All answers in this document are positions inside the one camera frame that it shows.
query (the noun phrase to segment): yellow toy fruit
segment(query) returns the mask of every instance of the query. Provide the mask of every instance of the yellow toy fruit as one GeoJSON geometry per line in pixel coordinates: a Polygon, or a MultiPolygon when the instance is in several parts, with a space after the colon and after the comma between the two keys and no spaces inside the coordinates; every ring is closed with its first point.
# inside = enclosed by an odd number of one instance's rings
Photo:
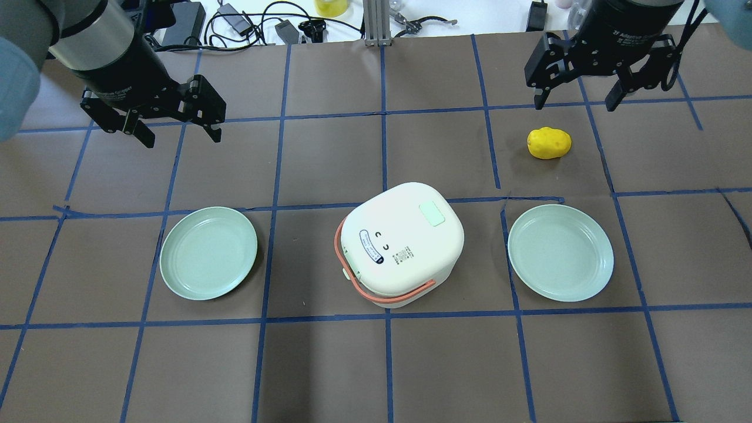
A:
{"type": "Polygon", "coordinates": [[[572,148],[572,137],[561,129],[544,126],[530,131],[527,136],[527,149],[533,157],[539,159],[556,159],[572,148]]]}

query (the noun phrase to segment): electric lunch box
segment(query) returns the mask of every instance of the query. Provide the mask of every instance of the electric lunch box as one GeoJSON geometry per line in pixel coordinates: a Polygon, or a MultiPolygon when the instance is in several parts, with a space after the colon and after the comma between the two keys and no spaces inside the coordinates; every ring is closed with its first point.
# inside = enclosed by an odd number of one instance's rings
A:
{"type": "Polygon", "coordinates": [[[462,252],[459,218],[437,190],[408,182],[355,208],[335,234],[345,277],[377,306],[412,303],[449,277],[462,252]]]}

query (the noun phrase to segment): yellow cup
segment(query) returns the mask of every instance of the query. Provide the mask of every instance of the yellow cup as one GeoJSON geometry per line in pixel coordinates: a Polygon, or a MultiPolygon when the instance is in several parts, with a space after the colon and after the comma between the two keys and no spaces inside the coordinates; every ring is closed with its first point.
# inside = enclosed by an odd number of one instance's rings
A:
{"type": "Polygon", "coordinates": [[[316,0],[316,12],[322,17],[337,17],[347,10],[347,0],[316,0]]]}

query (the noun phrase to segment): yellow object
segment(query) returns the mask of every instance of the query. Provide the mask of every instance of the yellow object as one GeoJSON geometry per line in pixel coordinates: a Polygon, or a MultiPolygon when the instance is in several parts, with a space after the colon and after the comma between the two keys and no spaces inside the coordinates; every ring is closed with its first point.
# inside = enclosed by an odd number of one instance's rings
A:
{"type": "Polygon", "coordinates": [[[561,129],[544,126],[530,131],[527,136],[527,149],[533,157],[555,159],[569,152],[572,137],[561,129]]]}
{"type": "Polygon", "coordinates": [[[347,10],[347,0],[316,0],[316,12],[322,17],[337,17],[347,10]]]}

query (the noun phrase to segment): round plate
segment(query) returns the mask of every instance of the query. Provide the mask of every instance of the round plate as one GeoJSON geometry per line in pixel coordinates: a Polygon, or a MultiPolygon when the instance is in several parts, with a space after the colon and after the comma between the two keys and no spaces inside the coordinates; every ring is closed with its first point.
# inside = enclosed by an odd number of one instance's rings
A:
{"type": "Polygon", "coordinates": [[[177,222],[159,254],[167,287],[189,300],[227,294],[256,260],[256,230],[239,211],[202,208],[177,222]]]}
{"type": "Polygon", "coordinates": [[[557,301],[582,301],[600,292],[614,271],[606,232],[566,205],[531,208],[509,231],[509,261],[525,285],[557,301]]]}

